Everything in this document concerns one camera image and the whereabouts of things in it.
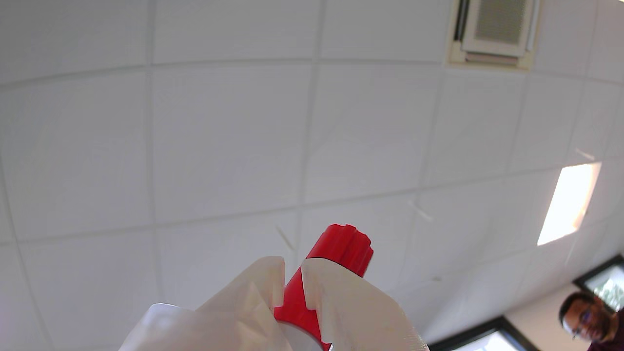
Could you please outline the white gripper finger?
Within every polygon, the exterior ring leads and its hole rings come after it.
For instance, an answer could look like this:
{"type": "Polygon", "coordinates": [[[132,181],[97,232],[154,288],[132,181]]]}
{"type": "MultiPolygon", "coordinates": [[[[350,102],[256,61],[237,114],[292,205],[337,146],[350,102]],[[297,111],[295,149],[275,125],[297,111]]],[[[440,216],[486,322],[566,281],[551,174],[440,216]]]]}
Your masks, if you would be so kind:
{"type": "Polygon", "coordinates": [[[345,267],[325,258],[301,264],[306,307],[321,341],[333,351],[427,351],[399,304],[345,267]]]}
{"type": "Polygon", "coordinates": [[[122,351],[290,351],[274,317],[284,302],[285,262],[263,257],[195,310],[153,304],[122,351]]]}

